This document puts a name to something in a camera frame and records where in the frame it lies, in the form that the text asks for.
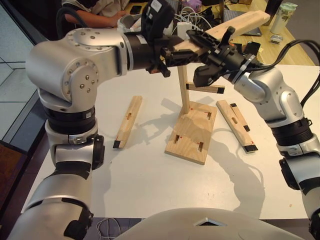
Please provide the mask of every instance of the laptop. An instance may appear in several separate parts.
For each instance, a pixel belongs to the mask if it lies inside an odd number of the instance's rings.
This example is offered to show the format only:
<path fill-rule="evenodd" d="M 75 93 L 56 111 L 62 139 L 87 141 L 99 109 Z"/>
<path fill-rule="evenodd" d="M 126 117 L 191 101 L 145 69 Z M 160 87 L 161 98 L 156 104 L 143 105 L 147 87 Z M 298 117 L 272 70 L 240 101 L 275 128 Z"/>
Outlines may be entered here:
<path fill-rule="evenodd" d="M 229 21 L 231 19 L 234 19 L 234 18 L 246 13 L 244 11 L 232 11 L 232 10 L 225 9 L 225 0 L 219 0 L 219 8 L 220 8 L 219 15 L 220 15 L 220 19 L 221 19 L 222 23 Z M 262 36 L 262 32 L 257 27 L 255 29 L 247 31 L 243 35 Z"/>

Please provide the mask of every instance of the wooden table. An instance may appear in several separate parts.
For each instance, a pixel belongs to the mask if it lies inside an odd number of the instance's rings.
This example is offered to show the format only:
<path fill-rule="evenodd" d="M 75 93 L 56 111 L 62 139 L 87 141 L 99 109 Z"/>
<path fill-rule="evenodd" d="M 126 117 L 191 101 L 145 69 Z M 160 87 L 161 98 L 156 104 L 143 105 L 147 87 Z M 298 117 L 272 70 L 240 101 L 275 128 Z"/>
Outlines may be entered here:
<path fill-rule="evenodd" d="M 132 6 L 138 5 L 146 6 L 147 2 L 142 3 L 135 3 L 130 2 L 127 7 L 125 8 L 125 11 L 128 13 L 130 12 Z M 227 3 L 230 10 L 234 11 L 242 11 L 242 12 L 248 12 L 248 11 L 256 11 L 256 10 L 265 10 L 267 3 L 265 0 L 253 0 L 251 5 L 246 4 L 231 4 Z M 201 10 L 205 10 L 208 8 L 208 6 L 202 6 Z M 217 17 L 219 12 L 219 5 L 213 5 L 212 11 L 214 12 L 214 15 Z M 283 37 L 283 41 L 279 44 L 271 43 L 270 37 L 273 35 L 272 32 L 270 32 L 270 29 L 273 25 L 275 19 L 271 22 L 269 26 L 261 26 L 260 30 L 262 32 L 262 36 L 238 36 L 233 39 L 234 43 L 239 44 L 246 44 L 248 41 L 253 41 L 261 44 L 260 49 L 263 51 L 258 53 L 258 60 L 265 63 L 265 64 L 272 64 L 276 58 L 278 57 L 278 54 L 282 50 L 282 48 L 292 40 L 295 40 L 295 38 L 292 36 L 292 34 L 289 32 L 287 28 L 285 28 L 282 31 L 281 36 Z M 285 55 L 283 60 L 280 62 L 280 64 L 286 64 L 286 65 L 310 65 L 314 66 L 314 62 L 309 58 L 307 53 L 303 50 L 303 48 L 300 45 L 296 45 L 293 48 L 291 48 L 288 53 Z"/>

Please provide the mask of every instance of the wooden post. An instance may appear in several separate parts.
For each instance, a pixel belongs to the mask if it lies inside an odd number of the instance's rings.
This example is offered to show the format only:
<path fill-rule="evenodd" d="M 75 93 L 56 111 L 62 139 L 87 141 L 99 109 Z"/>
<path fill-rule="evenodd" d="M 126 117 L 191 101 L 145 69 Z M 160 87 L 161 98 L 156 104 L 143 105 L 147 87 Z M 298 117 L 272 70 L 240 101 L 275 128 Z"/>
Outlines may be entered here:
<path fill-rule="evenodd" d="M 178 66 L 178 76 L 179 76 L 179 83 L 180 83 L 180 91 L 181 91 L 181 98 L 182 98 L 182 111 L 184 114 L 189 112 L 190 108 L 190 100 L 189 100 L 189 91 L 187 90 L 186 83 L 188 81 L 187 76 L 187 66 Z"/>

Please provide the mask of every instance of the wooden stick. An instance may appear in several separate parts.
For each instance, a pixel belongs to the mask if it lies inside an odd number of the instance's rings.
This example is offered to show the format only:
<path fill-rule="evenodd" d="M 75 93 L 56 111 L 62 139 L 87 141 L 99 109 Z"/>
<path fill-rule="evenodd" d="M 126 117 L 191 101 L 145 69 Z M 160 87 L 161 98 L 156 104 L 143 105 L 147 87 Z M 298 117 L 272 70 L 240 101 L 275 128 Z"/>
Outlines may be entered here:
<path fill-rule="evenodd" d="M 228 27 L 232 26 L 235 28 L 235 32 L 231 37 L 234 38 L 261 26 L 262 24 L 266 23 L 269 18 L 270 15 L 264 11 L 248 11 L 205 32 L 217 40 L 221 40 Z M 193 44 L 190 40 L 186 40 L 175 45 L 174 49 L 176 51 L 181 49 L 190 49 L 198 55 L 201 55 L 205 52 L 203 49 Z"/>
<path fill-rule="evenodd" d="M 142 103 L 142 96 L 132 97 L 129 108 L 125 113 L 120 129 L 114 141 L 114 144 L 113 144 L 114 149 L 116 148 L 122 149 L 126 145 L 131 129 L 138 115 L 138 111 L 141 106 L 141 103 Z"/>
<path fill-rule="evenodd" d="M 240 109 L 238 108 L 237 104 L 235 103 L 231 103 L 230 107 L 232 109 L 232 111 L 234 112 L 234 114 L 236 115 L 236 117 L 239 119 L 240 123 L 243 125 L 244 129 L 249 132 L 250 128 L 248 126 L 247 121 L 245 120 L 244 116 L 242 115 L 242 113 L 240 112 Z"/>
<path fill-rule="evenodd" d="M 195 84 L 190 81 L 188 81 L 186 83 L 186 89 L 192 90 L 192 91 L 214 93 L 214 94 L 223 94 L 225 92 L 225 86 L 222 86 L 222 85 L 210 85 L 210 86 L 196 87 Z"/>
<path fill-rule="evenodd" d="M 239 119 L 237 118 L 227 101 L 217 101 L 216 105 L 244 150 L 247 153 L 257 151 L 258 148 L 256 147 L 254 141 L 252 141 L 249 133 L 247 133 L 243 128 L 242 123 L 240 123 Z"/>
<path fill-rule="evenodd" d="M 182 98 L 182 112 L 187 114 L 190 108 L 190 100 L 189 100 L 189 91 L 186 87 L 186 82 L 188 80 L 187 76 L 187 66 L 178 66 L 178 75 L 179 75 L 179 83 L 181 90 L 181 98 Z"/>

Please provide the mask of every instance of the white object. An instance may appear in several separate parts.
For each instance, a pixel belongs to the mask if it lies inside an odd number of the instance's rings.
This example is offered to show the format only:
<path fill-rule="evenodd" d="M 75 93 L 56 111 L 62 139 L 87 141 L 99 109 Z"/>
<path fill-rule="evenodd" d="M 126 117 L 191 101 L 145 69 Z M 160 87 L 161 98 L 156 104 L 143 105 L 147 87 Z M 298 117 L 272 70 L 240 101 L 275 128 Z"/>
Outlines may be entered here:
<path fill-rule="evenodd" d="M 188 40 L 189 36 L 186 32 L 192 29 L 191 22 L 177 22 L 176 27 L 177 36 L 183 40 Z"/>
<path fill-rule="evenodd" d="M 274 34 L 280 34 L 296 11 L 297 6 L 291 2 L 281 3 L 270 31 Z"/>
<path fill-rule="evenodd" d="M 188 64 L 190 81 L 199 65 Z M 300 99 L 319 74 L 318 66 L 276 67 Z M 135 70 L 99 86 L 95 112 L 106 149 L 104 165 L 92 175 L 90 210 L 94 216 L 145 218 L 169 209 L 198 207 L 231 210 L 260 219 L 307 218 L 301 192 L 289 188 L 282 176 L 282 156 L 271 130 L 255 107 L 225 79 L 215 83 L 225 85 L 224 94 L 189 91 L 190 100 L 211 106 L 223 99 L 236 103 L 259 150 L 246 154 L 218 111 L 205 165 L 164 153 L 182 105 L 177 68 L 170 70 L 168 78 Z M 143 96 L 143 103 L 126 148 L 114 149 L 133 95 Z M 319 102 L 317 91 L 304 106 L 305 116 L 313 120 L 310 128 L 318 136 Z M 48 154 L 27 201 L 41 180 L 53 171 Z"/>

